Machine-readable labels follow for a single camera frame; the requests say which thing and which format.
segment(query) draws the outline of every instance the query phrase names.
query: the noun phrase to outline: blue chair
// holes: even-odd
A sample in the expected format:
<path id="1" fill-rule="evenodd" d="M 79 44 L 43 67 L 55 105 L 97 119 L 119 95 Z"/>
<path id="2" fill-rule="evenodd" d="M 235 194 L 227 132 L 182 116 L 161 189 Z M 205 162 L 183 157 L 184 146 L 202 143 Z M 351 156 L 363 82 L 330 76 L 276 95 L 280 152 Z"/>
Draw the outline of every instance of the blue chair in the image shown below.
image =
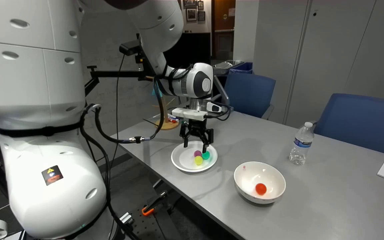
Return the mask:
<path id="1" fill-rule="evenodd" d="M 224 89 L 235 111 L 268 119 L 275 80 L 254 74 L 227 75 Z"/>
<path id="2" fill-rule="evenodd" d="M 384 153 L 384 99 L 333 94 L 314 133 Z"/>

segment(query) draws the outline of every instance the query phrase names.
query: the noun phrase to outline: yellow ball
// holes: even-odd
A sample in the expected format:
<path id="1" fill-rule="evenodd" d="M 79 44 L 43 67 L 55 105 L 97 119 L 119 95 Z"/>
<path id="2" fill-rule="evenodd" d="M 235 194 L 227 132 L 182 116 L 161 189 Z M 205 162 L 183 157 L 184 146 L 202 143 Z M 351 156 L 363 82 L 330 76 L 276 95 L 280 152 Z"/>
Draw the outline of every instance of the yellow ball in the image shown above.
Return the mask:
<path id="1" fill-rule="evenodd" d="M 201 156 L 196 156 L 195 157 L 195 164 L 196 165 L 201 165 L 202 164 L 202 162 L 203 162 L 203 159 L 202 159 L 202 157 Z"/>

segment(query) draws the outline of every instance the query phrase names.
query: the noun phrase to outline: white bowl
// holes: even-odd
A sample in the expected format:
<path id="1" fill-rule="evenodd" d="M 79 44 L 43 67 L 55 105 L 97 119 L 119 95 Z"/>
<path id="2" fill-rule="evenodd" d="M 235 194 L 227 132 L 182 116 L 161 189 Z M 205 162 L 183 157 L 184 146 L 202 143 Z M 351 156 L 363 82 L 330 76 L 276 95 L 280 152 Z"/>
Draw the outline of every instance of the white bowl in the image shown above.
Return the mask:
<path id="1" fill-rule="evenodd" d="M 196 165 L 193 153 L 196 150 L 202 151 L 202 146 L 201 141 L 189 141 L 187 147 L 183 147 L 183 143 L 178 145 L 171 153 L 171 162 L 178 169 L 188 173 L 198 173 L 209 169 L 217 161 L 217 151 L 213 146 L 208 146 L 207 151 L 210 153 L 210 158 L 204 159 L 201 165 Z"/>
<path id="2" fill-rule="evenodd" d="M 284 176 L 273 166 L 262 162 L 245 162 L 236 167 L 233 173 L 236 189 L 246 199 L 258 203 L 268 204 L 276 201 L 285 191 Z M 266 193 L 259 195 L 256 184 L 266 186 Z"/>

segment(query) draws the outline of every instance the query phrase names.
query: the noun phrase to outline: doorway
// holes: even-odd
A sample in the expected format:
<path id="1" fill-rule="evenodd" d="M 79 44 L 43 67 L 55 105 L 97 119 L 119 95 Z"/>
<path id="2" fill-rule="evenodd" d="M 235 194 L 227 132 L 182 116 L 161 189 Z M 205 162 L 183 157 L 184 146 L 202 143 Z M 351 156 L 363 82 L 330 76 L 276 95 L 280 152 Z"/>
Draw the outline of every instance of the doorway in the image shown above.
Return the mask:
<path id="1" fill-rule="evenodd" d="M 212 59 L 233 59 L 236 0 L 211 1 Z"/>

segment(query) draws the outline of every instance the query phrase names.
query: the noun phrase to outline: plastic ball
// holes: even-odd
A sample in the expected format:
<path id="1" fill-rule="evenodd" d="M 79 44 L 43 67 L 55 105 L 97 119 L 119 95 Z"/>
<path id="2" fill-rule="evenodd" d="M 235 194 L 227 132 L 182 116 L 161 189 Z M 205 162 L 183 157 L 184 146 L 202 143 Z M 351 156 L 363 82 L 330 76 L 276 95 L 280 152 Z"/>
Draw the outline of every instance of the plastic ball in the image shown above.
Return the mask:
<path id="1" fill-rule="evenodd" d="M 266 186 L 264 184 L 262 184 L 262 183 L 256 184 L 256 192 L 257 192 L 257 194 L 263 195 L 263 194 L 266 193 L 266 190 L 267 189 L 266 189 Z"/>
<path id="2" fill-rule="evenodd" d="M 210 152 L 209 152 L 209 151 L 204 152 L 204 153 L 202 154 L 202 158 L 204 158 L 204 159 L 209 159 L 209 158 L 210 158 Z"/>
<path id="3" fill-rule="evenodd" d="M 196 164 L 196 165 L 198 165 L 198 166 L 201 165 L 203 161 L 204 161 L 204 160 L 202 159 L 201 156 L 196 156 L 196 157 L 195 157 L 195 164 Z"/>
<path id="4" fill-rule="evenodd" d="M 193 156 L 196 157 L 196 156 L 202 156 L 202 153 L 200 150 L 196 150 L 194 153 L 193 153 Z"/>

